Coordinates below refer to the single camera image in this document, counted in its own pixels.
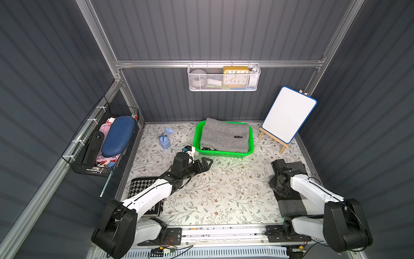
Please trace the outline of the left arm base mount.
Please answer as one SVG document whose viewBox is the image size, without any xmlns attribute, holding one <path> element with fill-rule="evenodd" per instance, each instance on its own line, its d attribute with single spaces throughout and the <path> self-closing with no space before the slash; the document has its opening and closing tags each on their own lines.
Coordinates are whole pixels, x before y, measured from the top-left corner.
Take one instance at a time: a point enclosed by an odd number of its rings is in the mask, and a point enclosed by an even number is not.
<svg viewBox="0 0 414 259">
<path fill-rule="evenodd" d="M 154 240 L 147 240 L 138 243 L 138 246 L 163 246 L 168 245 L 178 246 L 181 244 L 182 228 L 170 228 L 162 230 L 158 237 Z"/>
</svg>

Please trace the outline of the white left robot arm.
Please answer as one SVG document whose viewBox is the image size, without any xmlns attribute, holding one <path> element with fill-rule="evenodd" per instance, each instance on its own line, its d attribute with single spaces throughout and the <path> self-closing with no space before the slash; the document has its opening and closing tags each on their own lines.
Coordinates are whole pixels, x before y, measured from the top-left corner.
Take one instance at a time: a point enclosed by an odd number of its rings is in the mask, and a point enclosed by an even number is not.
<svg viewBox="0 0 414 259">
<path fill-rule="evenodd" d="M 144 214 L 163 199 L 180 190 L 192 177 L 210 170 L 212 159 L 194 160 L 189 151 L 177 153 L 172 165 L 142 192 L 124 201 L 112 200 L 104 209 L 91 241 L 110 257 L 124 257 L 133 245 L 167 240 L 167 224 L 152 217 L 140 222 Z"/>
</svg>

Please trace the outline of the grey black checked scarf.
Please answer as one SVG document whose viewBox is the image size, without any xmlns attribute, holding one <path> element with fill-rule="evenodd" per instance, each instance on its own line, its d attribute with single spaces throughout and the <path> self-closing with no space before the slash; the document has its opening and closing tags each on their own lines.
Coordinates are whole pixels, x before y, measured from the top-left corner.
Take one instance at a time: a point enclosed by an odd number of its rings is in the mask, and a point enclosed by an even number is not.
<svg viewBox="0 0 414 259">
<path fill-rule="evenodd" d="M 294 218 L 296 216 L 309 216 L 322 214 L 318 207 L 310 202 L 307 198 L 296 191 L 291 191 L 290 196 L 280 196 L 275 190 L 274 186 L 276 181 L 273 179 L 275 176 L 274 167 L 272 164 L 266 164 L 265 168 L 270 175 L 269 186 L 272 188 L 274 195 L 277 199 L 280 215 L 282 217 Z"/>
</svg>

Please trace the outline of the grey fuzzy scarf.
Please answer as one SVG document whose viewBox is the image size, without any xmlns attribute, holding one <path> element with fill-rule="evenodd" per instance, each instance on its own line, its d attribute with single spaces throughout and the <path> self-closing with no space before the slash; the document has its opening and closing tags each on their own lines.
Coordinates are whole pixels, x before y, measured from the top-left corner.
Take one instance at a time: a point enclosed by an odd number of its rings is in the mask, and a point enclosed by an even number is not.
<svg viewBox="0 0 414 259">
<path fill-rule="evenodd" d="M 248 153 L 250 126 L 207 118 L 200 146 L 215 151 Z"/>
</svg>

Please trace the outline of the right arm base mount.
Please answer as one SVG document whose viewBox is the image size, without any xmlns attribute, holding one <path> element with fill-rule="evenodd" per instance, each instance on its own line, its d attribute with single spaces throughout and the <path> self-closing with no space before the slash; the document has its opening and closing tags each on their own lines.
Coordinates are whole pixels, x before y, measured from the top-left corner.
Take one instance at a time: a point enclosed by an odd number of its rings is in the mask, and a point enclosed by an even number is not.
<svg viewBox="0 0 414 259">
<path fill-rule="evenodd" d="M 312 239 L 307 235 L 300 235 L 293 231 L 291 227 L 283 225 L 267 225 L 265 235 L 270 243 L 275 242 L 301 242 L 307 243 Z"/>
</svg>

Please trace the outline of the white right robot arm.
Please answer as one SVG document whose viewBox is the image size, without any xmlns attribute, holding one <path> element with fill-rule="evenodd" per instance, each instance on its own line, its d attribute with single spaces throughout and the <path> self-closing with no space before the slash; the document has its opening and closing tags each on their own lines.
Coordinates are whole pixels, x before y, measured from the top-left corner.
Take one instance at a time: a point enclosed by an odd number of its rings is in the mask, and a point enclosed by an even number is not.
<svg viewBox="0 0 414 259">
<path fill-rule="evenodd" d="M 363 207 L 356 199 L 325 189 L 301 162 L 277 159 L 266 168 L 274 173 L 268 184 L 284 219 L 282 226 L 267 228 L 270 241 L 278 235 L 286 241 L 315 241 L 338 253 L 363 251 L 373 244 Z"/>
</svg>

